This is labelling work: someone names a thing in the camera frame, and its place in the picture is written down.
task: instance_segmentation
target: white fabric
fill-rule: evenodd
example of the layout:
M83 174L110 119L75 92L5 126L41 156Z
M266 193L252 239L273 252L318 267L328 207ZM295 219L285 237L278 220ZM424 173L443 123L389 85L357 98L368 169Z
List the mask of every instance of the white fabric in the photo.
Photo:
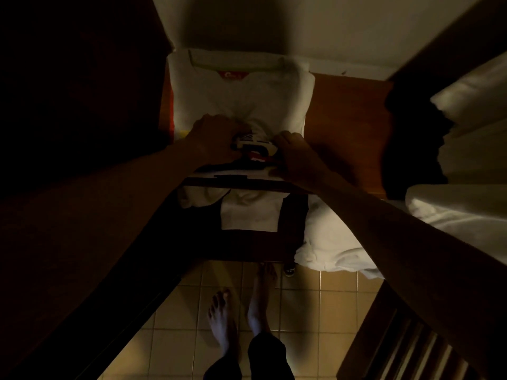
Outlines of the white fabric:
M180 139L204 114L224 114L249 124L271 139L283 130L302 133L315 77L308 64L265 53L178 50L168 57L174 92L174 137ZM248 72L244 78L224 78L220 72ZM268 171L195 173L214 177L243 174L273 179ZM182 207L211 205L228 190L184 187ZM222 201L222 229L276 232L283 198L279 192L232 189Z
M383 278L351 230L314 194L308 195L304 243L294 261L315 270L361 271L369 279Z
M432 97L455 126L439 163L447 185L416 185L416 217L507 264L507 53Z

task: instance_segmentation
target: dark pants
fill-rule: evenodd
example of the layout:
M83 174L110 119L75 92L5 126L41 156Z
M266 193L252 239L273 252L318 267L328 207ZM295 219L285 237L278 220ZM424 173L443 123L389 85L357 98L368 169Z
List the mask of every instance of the dark pants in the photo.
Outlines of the dark pants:
M252 380L294 380L286 353L285 345L271 333L259 333L248 347ZM238 361L229 355L219 359L204 374L204 380L239 380L241 377Z

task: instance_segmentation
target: foot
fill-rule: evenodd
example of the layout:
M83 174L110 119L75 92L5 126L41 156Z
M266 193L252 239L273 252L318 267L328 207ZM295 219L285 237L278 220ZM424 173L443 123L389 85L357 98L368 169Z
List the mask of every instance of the foot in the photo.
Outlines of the foot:
M269 292L275 287L276 271L270 262L259 264L257 275L253 280L253 293L250 305L246 313L248 324L253 335L257 336L261 332L271 332L266 317L268 308Z
M239 340L232 311L231 292L226 289L213 296L212 306L208 309L208 321L213 336L220 344L222 355L231 354L239 357Z

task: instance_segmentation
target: red tag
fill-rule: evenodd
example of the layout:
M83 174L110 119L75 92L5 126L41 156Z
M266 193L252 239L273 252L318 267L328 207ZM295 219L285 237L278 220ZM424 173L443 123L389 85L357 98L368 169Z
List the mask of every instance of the red tag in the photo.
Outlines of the red tag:
M221 78L226 80L243 80L250 72L238 72L238 71L217 71Z

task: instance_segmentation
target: wall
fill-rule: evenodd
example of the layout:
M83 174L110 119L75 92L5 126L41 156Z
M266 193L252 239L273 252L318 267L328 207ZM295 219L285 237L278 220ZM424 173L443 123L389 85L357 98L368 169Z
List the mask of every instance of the wall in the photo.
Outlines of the wall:
M176 48L399 68L478 0L154 0Z

